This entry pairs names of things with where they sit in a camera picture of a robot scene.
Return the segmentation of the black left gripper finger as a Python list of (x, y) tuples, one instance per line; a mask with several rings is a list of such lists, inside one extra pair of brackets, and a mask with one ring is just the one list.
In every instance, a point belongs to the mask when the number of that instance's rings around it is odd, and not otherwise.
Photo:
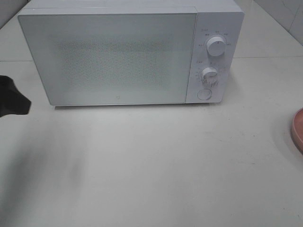
[(31, 101), (17, 89), (14, 81), (8, 76), (0, 76), (0, 116), (27, 115)]

